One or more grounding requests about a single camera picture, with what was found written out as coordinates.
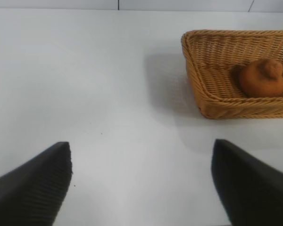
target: wicker basket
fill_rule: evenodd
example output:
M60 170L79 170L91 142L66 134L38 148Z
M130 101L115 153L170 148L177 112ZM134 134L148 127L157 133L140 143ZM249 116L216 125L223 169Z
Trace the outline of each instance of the wicker basket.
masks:
M182 37L186 68L201 113L211 119L283 118L281 97L247 98L239 72L251 61L283 63L283 31L187 32Z

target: basket rim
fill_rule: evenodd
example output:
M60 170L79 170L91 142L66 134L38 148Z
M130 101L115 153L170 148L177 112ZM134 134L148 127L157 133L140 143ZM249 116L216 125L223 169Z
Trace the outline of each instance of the basket rim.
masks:
M282 36L283 37L283 30L193 30L186 32L183 34L181 38L182 48L186 50L183 54L186 60L189 60L190 63L194 66L196 70L196 78L198 82L201 84L201 88L203 89L204 93L199 93L203 100L206 102L210 102L213 105L218 106L227 106L227 107L235 107L236 105L239 106L283 106L283 97L250 97L250 98L221 98L211 94L199 73L196 61L194 60L191 52L189 51L190 45L188 43L188 39L193 36L204 36L204 35L216 35L216 36L252 36L252 37L268 37L268 36Z

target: tabletop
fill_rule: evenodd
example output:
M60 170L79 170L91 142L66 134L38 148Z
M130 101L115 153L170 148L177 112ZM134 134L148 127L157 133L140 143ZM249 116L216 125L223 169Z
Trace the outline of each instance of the tabletop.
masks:
M283 14L0 9L0 175L69 141L54 226L228 224L214 140L283 171L283 119L201 116L180 44L195 29L280 30Z

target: white surface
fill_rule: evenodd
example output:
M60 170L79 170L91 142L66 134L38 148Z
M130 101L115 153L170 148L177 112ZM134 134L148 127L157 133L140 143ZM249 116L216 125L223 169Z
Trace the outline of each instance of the white surface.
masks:
M252 0L120 0L120 9L247 12Z
M68 8L117 10L117 0L0 0L0 8Z
M283 12L283 0L255 0L251 12Z
M283 29L283 14L0 9L0 175L66 140L55 226L227 224L214 140L283 170L283 119L203 118L180 44L193 29Z

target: round brown object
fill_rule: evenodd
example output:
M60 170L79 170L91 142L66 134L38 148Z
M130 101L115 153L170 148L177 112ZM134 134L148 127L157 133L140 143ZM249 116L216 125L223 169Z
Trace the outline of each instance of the round brown object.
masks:
M249 97L278 97L283 93L283 65L274 59L252 62L240 73L242 90Z

